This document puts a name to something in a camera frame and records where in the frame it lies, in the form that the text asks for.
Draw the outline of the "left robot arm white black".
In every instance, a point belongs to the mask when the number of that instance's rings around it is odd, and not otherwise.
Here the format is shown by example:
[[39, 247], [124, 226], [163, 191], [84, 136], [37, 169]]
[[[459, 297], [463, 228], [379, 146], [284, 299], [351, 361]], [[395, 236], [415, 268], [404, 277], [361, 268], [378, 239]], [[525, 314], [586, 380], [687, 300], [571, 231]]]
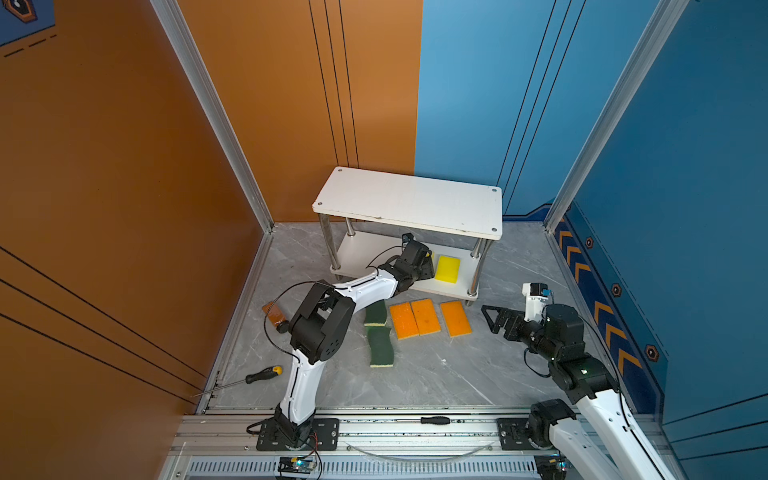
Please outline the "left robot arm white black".
[[288, 323], [291, 372], [273, 416], [290, 447], [300, 448], [310, 438], [325, 363], [340, 349], [353, 315], [434, 275], [432, 250], [407, 235], [400, 253], [370, 273], [343, 283], [313, 283]]

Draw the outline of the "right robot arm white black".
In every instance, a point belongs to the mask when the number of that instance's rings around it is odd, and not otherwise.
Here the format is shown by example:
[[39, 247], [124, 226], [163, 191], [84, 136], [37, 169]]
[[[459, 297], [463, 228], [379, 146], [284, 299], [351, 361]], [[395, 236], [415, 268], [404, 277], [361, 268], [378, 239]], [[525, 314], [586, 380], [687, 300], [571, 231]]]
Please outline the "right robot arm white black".
[[551, 379], [568, 397], [530, 407], [527, 441], [555, 449], [585, 479], [673, 479], [652, 442], [634, 419], [619, 382], [618, 369], [586, 351], [587, 322], [571, 306], [551, 304], [538, 320], [504, 307], [483, 305], [494, 333], [526, 346], [547, 361]]

